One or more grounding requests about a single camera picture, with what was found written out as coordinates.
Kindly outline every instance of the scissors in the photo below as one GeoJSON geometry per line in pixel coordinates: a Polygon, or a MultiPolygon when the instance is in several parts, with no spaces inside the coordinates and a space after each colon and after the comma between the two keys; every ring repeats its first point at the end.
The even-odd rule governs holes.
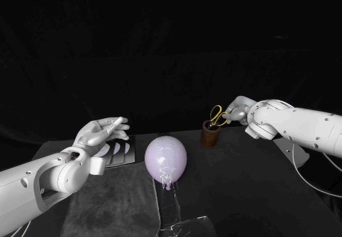
{"type": "Polygon", "coordinates": [[[220,120],[220,118],[223,117],[223,115],[224,115],[224,114],[229,114],[227,112],[223,112],[223,107],[221,107],[221,105],[214,106],[213,111],[211,111],[211,124],[210,124],[210,126],[208,126],[208,129],[211,129],[213,126],[223,126],[223,125],[227,123],[227,121],[229,121],[229,119],[227,119],[226,122],[223,122],[221,124],[218,124],[218,120],[220,120]],[[214,111],[216,107],[220,108],[220,111],[218,111],[217,115],[214,116],[214,115],[213,115],[213,111],[214,111]]]}

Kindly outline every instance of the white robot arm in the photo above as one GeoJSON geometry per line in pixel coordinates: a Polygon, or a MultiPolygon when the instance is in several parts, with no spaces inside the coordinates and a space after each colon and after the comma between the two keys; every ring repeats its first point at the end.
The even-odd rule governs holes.
{"type": "Polygon", "coordinates": [[[278,133],[298,145],[342,158],[342,116],[295,108],[280,100],[256,102],[239,96],[223,115],[247,125],[246,132],[272,140],[278,133]]]}
{"type": "Polygon", "coordinates": [[[106,159],[94,157],[106,141],[129,137],[123,117],[91,121],[73,147],[0,172],[0,237],[12,233],[84,186],[89,175],[103,175],[106,159]]]}

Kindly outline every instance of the pen holder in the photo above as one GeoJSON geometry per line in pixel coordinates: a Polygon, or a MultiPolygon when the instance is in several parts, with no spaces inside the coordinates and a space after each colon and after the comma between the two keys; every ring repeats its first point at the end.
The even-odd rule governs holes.
{"type": "Polygon", "coordinates": [[[220,131],[221,131],[220,126],[213,126],[213,128],[210,130],[208,129],[210,123],[211,123],[210,120],[204,121],[203,135],[201,135],[201,143],[203,143],[203,146],[207,147],[207,148],[216,146],[216,144],[218,142],[220,131]]]}

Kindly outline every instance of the purple balloon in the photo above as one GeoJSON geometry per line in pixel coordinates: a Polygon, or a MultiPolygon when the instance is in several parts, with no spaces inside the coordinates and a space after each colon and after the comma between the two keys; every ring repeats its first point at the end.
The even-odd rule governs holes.
{"type": "Polygon", "coordinates": [[[187,150],[181,141],[164,136],[156,138],[145,153],[145,163],[152,177],[166,185],[178,181],[187,166],[187,150]]]}

